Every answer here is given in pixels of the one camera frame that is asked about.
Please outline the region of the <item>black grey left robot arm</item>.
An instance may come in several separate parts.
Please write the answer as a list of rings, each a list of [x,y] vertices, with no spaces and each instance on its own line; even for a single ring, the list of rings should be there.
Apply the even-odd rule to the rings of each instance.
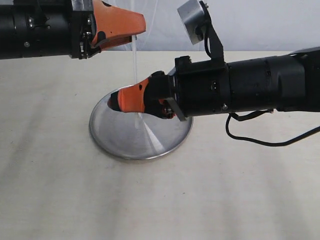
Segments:
[[[146,31],[142,14],[102,0],[2,0],[0,58],[88,59]]]

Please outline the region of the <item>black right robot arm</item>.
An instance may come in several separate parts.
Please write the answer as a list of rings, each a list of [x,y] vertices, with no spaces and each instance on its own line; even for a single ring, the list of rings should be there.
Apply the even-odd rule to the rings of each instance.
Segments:
[[[161,119],[248,111],[318,112],[320,50],[223,62],[175,59],[172,73],[157,71],[112,93],[107,106],[117,112]]]

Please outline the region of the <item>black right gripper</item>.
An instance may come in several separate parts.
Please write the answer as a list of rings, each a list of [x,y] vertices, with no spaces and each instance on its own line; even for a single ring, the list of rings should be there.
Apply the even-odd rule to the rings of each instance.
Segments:
[[[223,60],[175,59],[172,73],[157,71],[135,85],[113,92],[107,106],[123,113],[147,113],[160,119],[220,114],[229,104],[229,73]]]

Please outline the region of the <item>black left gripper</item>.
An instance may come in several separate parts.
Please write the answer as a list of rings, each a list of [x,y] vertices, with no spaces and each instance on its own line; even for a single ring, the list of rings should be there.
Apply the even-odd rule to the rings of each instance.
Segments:
[[[70,0],[70,57],[88,59],[146,31],[143,14],[101,0]]]

